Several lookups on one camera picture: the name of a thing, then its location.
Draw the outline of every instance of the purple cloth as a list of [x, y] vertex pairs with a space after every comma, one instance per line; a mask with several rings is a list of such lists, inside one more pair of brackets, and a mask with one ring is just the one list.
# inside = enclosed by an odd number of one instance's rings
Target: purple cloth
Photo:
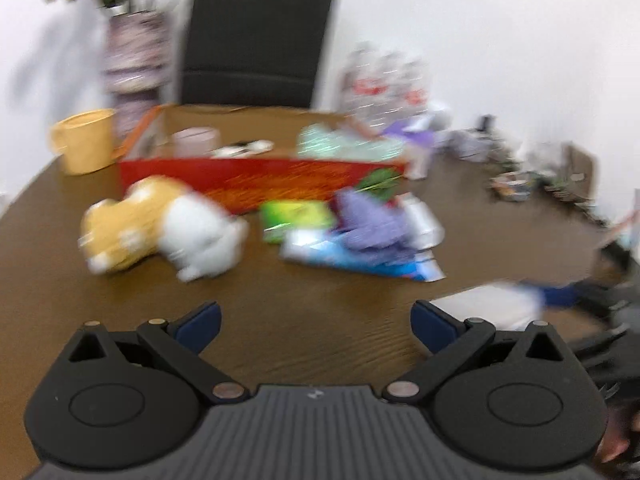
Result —
[[415, 133], [404, 131], [404, 128], [406, 128], [411, 121], [411, 119], [396, 121], [391, 126], [386, 127], [382, 134], [387, 137], [402, 139], [405, 142], [412, 142], [423, 148], [430, 148], [433, 146], [435, 138], [433, 137], [433, 132], [431, 130], [424, 130], [423, 132]]
[[371, 265], [413, 261], [409, 227], [401, 209], [386, 207], [364, 191], [351, 187], [335, 193], [342, 219], [340, 243]]

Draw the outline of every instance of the cardboard box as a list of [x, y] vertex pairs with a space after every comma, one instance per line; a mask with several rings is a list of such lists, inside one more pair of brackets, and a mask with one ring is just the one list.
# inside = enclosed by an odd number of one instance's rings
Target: cardboard box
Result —
[[[300, 160], [299, 132], [315, 123], [336, 127], [344, 117], [294, 108], [163, 105], [150, 110], [114, 155], [124, 187], [152, 174], [183, 180], [235, 214], [255, 210], [267, 200], [328, 200], [374, 170], [404, 171], [401, 158], [376, 163]], [[251, 158], [174, 158], [172, 135], [208, 126], [219, 144], [266, 139], [274, 150]]]

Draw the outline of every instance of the yellow and white plush toy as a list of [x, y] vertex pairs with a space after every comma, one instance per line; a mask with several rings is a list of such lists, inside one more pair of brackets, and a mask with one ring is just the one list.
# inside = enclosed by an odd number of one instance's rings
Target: yellow and white plush toy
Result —
[[127, 269], [161, 252], [190, 282], [217, 276], [240, 260], [247, 225], [186, 184], [149, 176], [129, 187], [124, 200], [103, 200], [82, 218], [78, 245], [89, 270]]

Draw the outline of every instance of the green package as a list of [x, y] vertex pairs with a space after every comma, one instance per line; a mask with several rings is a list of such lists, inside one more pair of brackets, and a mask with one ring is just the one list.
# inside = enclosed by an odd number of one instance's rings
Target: green package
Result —
[[264, 240], [279, 244], [290, 229], [331, 229], [334, 214], [319, 200], [271, 200], [260, 206]]

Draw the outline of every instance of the vase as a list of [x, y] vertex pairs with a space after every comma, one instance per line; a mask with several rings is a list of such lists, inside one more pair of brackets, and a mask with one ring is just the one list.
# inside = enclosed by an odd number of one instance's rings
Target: vase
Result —
[[155, 10], [110, 19], [105, 79], [115, 110], [116, 142], [160, 104], [160, 90], [169, 77], [168, 29], [166, 15]]

